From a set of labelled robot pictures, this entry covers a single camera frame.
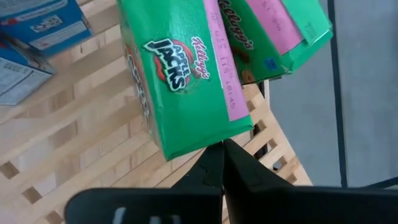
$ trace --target wooden slat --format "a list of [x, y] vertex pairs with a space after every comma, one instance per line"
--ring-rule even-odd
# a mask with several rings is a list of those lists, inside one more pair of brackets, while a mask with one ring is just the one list
[[9, 202], [10, 199], [14, 198], [17, 194], [22, 193], [38, 180], [50, 174], [51, 171], [56, 170], [63, 163], [68, 162], [69, 158], [79, 155], [90, 145], [103, 139], [140, 113], [139, 102], [135, 101], [128, 104], [112, 114], [110, 118], [94, 126], [92, 130], [81, 133], [76, 138], [64, 144], [61, 148], [54, 150], [34, 169], [27, 170], [15, 176], [8, 183], [0, 186], [1, 203]]
[[87, 3], [91, 2], [91, 1], [94, 1], [94, 0], [77, 0], [77, 4], [79, 4], [79, 6], [82, 6], [82, 5], [87, 4]]
[[[294, 153], [294, 150], [293, 150], [292, 146], [288, 142], [285, 134], [281, 131], [281, 132], [276, 134], [274, 139], [277, 142], [285, 142], [286, 143], [286, 145], [288, 146], [289, 150], [287, 150], [287, 152], [284, 154], [284, 157], [288, 161], [293, 159], [293, 157], [295, 156], [295, 153]], [[308, 174], [304, 170], [303, 166], [298, 166], [296, 168], [296, 170], [294, 171], [294, 174], [295, 174], [295, 177], [297, 179], [297, 181], [294, 183], [295, 185], [307, 185], [307, 186], [308, 185], [312, 185], [312, 182], [311, 182]]]
[[73, 88], [67, 88], [66, 90], [63, 90], [62, 92], [51, 97], [51, 99], [46, 101], [46, 103], [35, 105], [15, 118], [44, 118], [54, 111], [64, 107], [74, 99], [75, 96], [73, 94]]
[[111, 96], [119, 93], [130, 87], [130, 79], [128, 72], [125, 71], [118, 76], [110, 79], [108, 82], [95, 88], [88, 94], [74, 100], [56, 113], [49, 115], [43, 120], [40, 126], [28, 130], [26, 133], [21, 133], [14, 142], [6, 144], [9, 149], [0, 154], [0, 164], [21, 155], [34, 144], [44, 140], [51, 134], [56, 133], [71, 122], [77, 119], [79, 115], [90, 108], [96, 108], [104, 102], [108, 101]]
[[196, 163], [199, 157], [203, 154], [203, 151], [200, 151], [194, 157], [192, 157], [187, 163], [177, 169], [175, 172], [170, 174], [167, 178], [159, 182], [156, 187], [158, 188], [169, 188], [173, 186], [177, 181], [179, 181]]
[[30, 119], [30, 118], [19, 118], [12, 119], [9, 122], [0, 125], [0, 142], [7, 142], [10, 139], [18, 136], [18, 134], [26, 129], [30, 129], [36, 125], [39, 125], [41, 119]]
[[229, 218], [226, 218], [226, 219], [223, 221], [223, 224], [230, 224]]
[[[106, 153], [112, 151], [117, 146], [119, 146], [124, 141], [127, 141], [129, 136], [127, 134], [127, 125], [121, 126], [118, 130], [106, 136], [102, 140], [100, 140], [95, 146], [99, 147], [98, 159], [101, 156], [104, 156]], [[79, 173], [82, 169], [86, 168], [88, 165], [84, 164], [86, 161], [81, 161], [83, 155], [85, 155], [89, 151], [86, 150], [79, 156], [72, 158], [71, 161], [65, 164], [63, 167], [58, 169], [58, 172], [55, 174], [55, 178], [57, 181], [57, 186], [62, 185], [67, 180], [71, 179], [74, 175]]]
[[288, 150], [288, 146], [284, 144], [279, 144], [275, 149], [271, 149], [263, 158], [259, 161], [262, 165], [268, 169], [272, 169], [274, 164], [284, 155]]
[[243, 95], [246, 101], [250, 101], [254, 96], [261, 94], [256, 84], [245, 85], [243, 87]]
[[267, 125], [266, 129], [256, 134], [255, 137], [244, 146], [244, 150], [250, 154], [254, 154], [274, 137], [274, 133], [278, 131], [277, 121], [272, 121]]
[[246, 143], [248, 143], [250, 141], [251, 132], [246, 131], [245, 133], [239, 134], [239, 135], [233, 137], [232, 139], [240, 146], [244, 146]]
[[95, 14], [104, 11], [105, 9], [114, 6], [115, 4], [116, 0], [95, 0], [90, 2], [89, 4], [81, 6], [80, 9], [87, 18], [90, 18], [91, 16], [94, 16]]
[[94, 182], [102, 173], [121, 162], [140, 146], [150, 141], [150, 136], [141, 131], [134, 135], [131, 139], [122, 143], [116, 149], [81, 171], [72, 179], [65, 182], [57, 189], [51, 191], [42, 200], [33, 204], [29, 209], [23, 211], [17, 218], [18, 223], [34, 223], [42, 218], [45, 214], [50, 213], [57, 206], [67, 201], [74, 194], [84, 189], [85, 186]]
[[278, 170], [277, 174], [279, 177], [287, 179], [299, 166], [299, 159], [297, 157], [293, 157], [293, 159], [287, 161], [287, 164]]
[[271, 105], [271, 95], [269, 91], [269, 80], [264, 81], [264, 96], [268, 105]]
[[265, 99], [260, 91], [258, 91], [258, 93], [248, 102], [248, 108], [257, 108], [263, 103], [266, 103]]
[[[91, 53], [94, 50], [97, 50], [98, 48], [95, 45], [89, 45], [89, 46], [84, 46], [84, 50], [82, 49], [82, 54], [79, 55], [72, 55], [74, 60], [78, 60], [87, 53]], [[114, 61], [114, 67], [112, 68], [115, 70], [115, 68], [123, 67], [126, 68], [126, 65], [124, 63], [124, 59], [120, 58]], [[74, 92], [75, 96], [79, 98], [81, 95], [87, 94], [90, 91], [92, 91], [96, 86], [102, 84], [103, 82], [106, 82], [108, 79], [110, 79], [112, 76], [116, 74], [114, 71], [109, 70], [107, 72], [105, 71], [100, 71], [100, 72], [95, 72], [91, 74], [90, 76], [86, 77], [85, 79], [81, 80], [79, 83], [75, 84], [74, 86]], [[89, 130], [93, 124], [98, 122], [99, 120], [102, 120], [103, 118], [109, 116], [111, 113], [115, 112], [118, 110], [120, 107], [122, 107], [126, 102], [124, 101], [124, 97], [128, 94], [130, 94], [130, 91], [132, 91], [132, 88], [127, 88], [126, 90], [118, 93], [112, 99], [110, 99], [106, 105], [95, 108], [88, 113], [83, 114], [80, 116], [76, 123], [77, 123], [77, 129], [79, 132]], [[101, 142], [99, 144], [96, 144], [92, 146], [90, 149], [88, 149], [84, 154], [80, 156], [80, 165], [81, 167], [86, 167], [88, 164], [91, 164], [92, 162], [98, 160], [106, 151], [110, 151], [114, 149], [114, 147], [110, 147], [109, 144], [117, 144], [120, 140], [128, 138], [128, 130], [127, 129], [122, 129], [118, 131], [118, 133], [115, 133], [117, 136], [114, 138], [111, 138], [107, 140], [107, 142]], [[109, 174], [106, 180], [110, 180], [114, 175]]]
[[121, 41], [117, 40], [102, 49], [87, 55], [77, 61], [73, 66], [66, 68], [51, 78], [45, 85], [35, 91], [28, 99], [17, 106], [0, 106], [0, 124], [23, 113], [37, 103], [40, 103], [58, 92], [63, 91], [68, 86], [91, 75], [95, 71], [110, 64], [123, 56]]
[[221, 213], [221, 221], [224, 222], [226, 220], [228, 220], [228, 209], [226, 207], [226, 201], [225, 201], [225, 196], [223, 197], [223, 211]]
[[94, 36], [91, 39], [88, 39], [81, 44], [73, 47], [72, 49], [68, 50], [67, 52], [62, 53], [62, 55], [58, 56], [63, 59], [64, 66], [67, 64], [65, 60], [69, 61], [70, 63], [75, 62], [86, 55], [93, 53], [94, 51], [103, 48], [109, 43], [112, 43], [121, 38], [120, 27], [116, 25], [112, 28], [109, 28], [103, 33], [100, 33]]
[[91, 30], [95, 34], [100, 34], [119, 24], [118, 8], [116, 4], [113, 4], [109, 8], [87, 19], [91, 26]]
[[164, 163], [160, 168], [153, 172], [148, 172], [148, 176], [143, 176], [132, 187], [149, 188], [155, 187], [160, 181], [164, 180], [171, 173], [183, 166], [193, 156], [197, 155], [199, 151], [194, 151], [186, 155], [180, 156], [172, 161]]
[[[0, 166], [0, 172], [2, 172], [3, 175], [8, 179], [13, 178], [14, 176], [16, 176], [19, 173], [18, 169], [10, 162], [7, 162], [3, 166]], [[42, 198], [41, 194], [33, 187], [30, 187], [25, 192], [23, 192], [22, 196], [29, 203], [35, 203]], [[48, 223], [53, 224], [53, 223], [60, 223], [62, 221], [62, 218], [56, 212], [51, 212], [50, 214], [48, 214], [45, 217], [45, 220], [48, 221]]]
[[269, 111], [269, 106], [264, 102], [261, 106], [258, 106], [256, 109], [250, 112], [251, 119], [253, 124], [257, 124], [263, 118], [264, 113]]
[[162, 152], [159, 151], [159, 148], [153, 142], [146, 145], [146, 150], [155, 153], [150, 155], [149, 158], [137, 158], [137, 163], [139, 163], [139, 165], [114, 183], [112, 185], [113, 187], [132, 187], [137, 184], [141, 178], [145, 178], [145, 176], [148, 176], [148, 174], [151, 174], [165, 163]]

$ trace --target black plastic part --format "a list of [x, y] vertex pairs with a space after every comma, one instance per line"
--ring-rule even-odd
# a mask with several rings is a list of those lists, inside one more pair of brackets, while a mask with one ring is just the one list
[[199, 160], [172, 189], [223, 187], [224, 145], [222, 142], [206, 148]]
[[393, 187], [393, 186], [396, 186], [396, 185], [398, 185], [398, 177], [393, 177], [391, 179], [384, 180], [382, 182], [378, 182], [378, 183], [366, 186], [366, 188], [369, 188], [369, 189], [386, 189], [386, 188]]
[[335, 94], [335, 114], [337, 128], [337, 144], [338, 144], [338, 160], [341, 176], [341, 187], [348, 187], [348, 171], [347, 171], [347, 152], [344, 128], [343, 102], [341, 96], [341, 80], [340, 80], [340, 60], [338, 54], [337, 41], [337, 23], [335, 0], [328, 0], [328, 15], [330, 22], [334, 24], [333, 32], [335, 33], [330, 40], [331, 67], [333, 72], [333, 88]]
[[234, 141], [208, 147], [171, 189], [91, 189], [65, 208], [67, 224], [398, 223], [398, 192], [294, 187]]
[[224, 147], [209, 146], [171, 189], [91, 189], [65, 208], [67, 223], [221, 223]]
[[221, 201], [220, 189], [91, 189], [68, 202], [65, 220], [67, 224], [220, 223]]

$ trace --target kellogg's logo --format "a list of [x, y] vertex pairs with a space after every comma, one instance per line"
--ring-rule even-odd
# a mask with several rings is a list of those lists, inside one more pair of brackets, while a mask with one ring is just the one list
[[226, 16], [230, 27], [228, 28], [234, 35], [235, 40], [239, 41], [244, 45], [245, 49], [253, 50], [253, 41], [250, 40], [244, 34], [240, 22], [242, 21], [241, 17], [235, 12], [235, 10], [231, 7], [230, 0], [218, 0], [218, 5], [220, 6], [221, 11]]
[[195, 61], [193, 61], [192, 51], [178, 40], [151, 40], [144, 45], [145, 49], [155, 53], [154, 62], [158, 77], [174, 92], [186, 89], [193, 78], [209, 79], [210, 77], [206, 69], [206, 61], [209, 59], [206, 46], [199, 37], [192, 37], [191, 44], [195, 49]]

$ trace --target green cereal box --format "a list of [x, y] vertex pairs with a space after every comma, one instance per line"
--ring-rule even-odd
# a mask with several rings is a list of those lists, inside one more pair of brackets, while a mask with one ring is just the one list
[[289, 74], [332, 37], [318, 0], [218, 0], [243, 84]]
[[253, 128], [217, 1], [118, 6], [143, 116], [167, 160]]

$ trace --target apple jacks logo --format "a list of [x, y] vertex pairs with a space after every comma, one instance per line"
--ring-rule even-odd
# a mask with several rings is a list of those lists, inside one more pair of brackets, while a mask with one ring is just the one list
[[147, 120], [149, 131], [152, 131], [150, 129], [150, 108], [146, 96], [146, 91], [144, 88], [144, 83], [142, 82], [142, 77], [140, 76], [140, 73], [137, 69], [136, 60], [134, 59], [134, 53], [132, 52], [130, 46], [124, 45], [124, 54], [126, 56], [129, 71], [131, 73], [132, 78], [134, 79], [135, 89], [137, 91], [137, 95], [141, 102], [142, 113], [145, 119]]
[[208, 60], [206, 46], [199, 37], [192, 37], [196, 61], [192, 51], [178, 40], [149, 41], [144, 48], [155, 54], [154, 63], [158, 77], [166, 82], [173, 92], [188, 88], [193, 78], [209, 79], [205, 62]]

